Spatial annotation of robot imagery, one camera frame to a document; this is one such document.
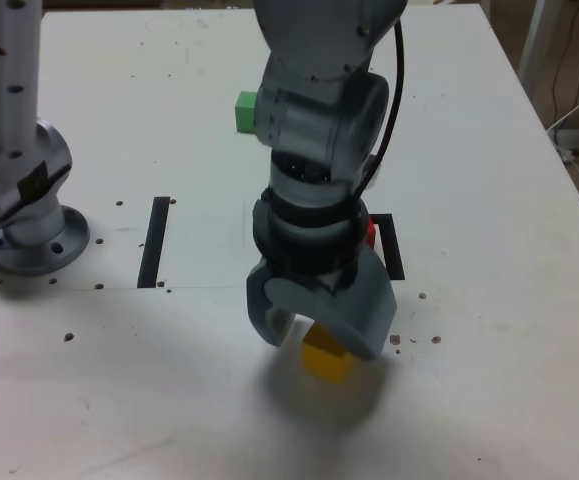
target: green cube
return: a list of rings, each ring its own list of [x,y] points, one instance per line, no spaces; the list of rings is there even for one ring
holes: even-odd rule
[[[240,92],[236,102],[236,130],[256,133],[256,92]]]

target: table surface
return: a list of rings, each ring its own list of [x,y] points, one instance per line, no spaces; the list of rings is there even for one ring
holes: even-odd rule
[[[301,371],[308,322],[274,349],[247,318],[269,168],[234,128],[268,55],[253,12],[46,15],[39,112],[92,241],[2,277],[0,478],[579,478],[579,195],[478,6],[402,22],[400,116],[365,195],[394,216],[402,343],[334,387]],[[391,36],[372,69],[393,85]],[[138,290],[155,196],[177,200],[166,287]]]

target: metal robot arm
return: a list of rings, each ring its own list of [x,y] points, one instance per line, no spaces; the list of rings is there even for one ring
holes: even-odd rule
[[[360,195],[377,168],[370,152],[389,87],[368,70],[406,3],[254,2],[271,49],[256,134],[272,150],[269,187],[253,213],[262,260],[247,278],[247,306],[273,345],[302,314],[359,358],[382,351],[396,301],[384,266],[364,244],[368,214]]]
[[[40,275],[72,262],[89,229],[56,194],[71,155],[37,118],[42,0],[0,0],[0,272]]]

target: black slot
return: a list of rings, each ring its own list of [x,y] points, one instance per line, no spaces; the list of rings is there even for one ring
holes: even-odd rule
[[[393,217],[390,213],[372,214],[371,220],[374,225],[380,227],[380,240],[382,251],[385,254],[385,266],[390,280],[404,280],[405,270],[402,266],[400,249],[398,248],[398,238],[396,228],[393,224]]]
[[[162,253],[162,243],[165,240],[165,229],[167,227],[169,198],[155,197],[153,199],[145,249],[142,252],[140,273],[138,273],[138,288],[156,288],[160,254]]]

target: red object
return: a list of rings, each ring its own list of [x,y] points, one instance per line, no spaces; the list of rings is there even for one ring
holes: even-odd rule
[[[367,236],[365,237],[365,242],[371,248],[374,248],[376,244],[376,226],[373,224],[373,220],[369,217],[369,226],[367,227]]]

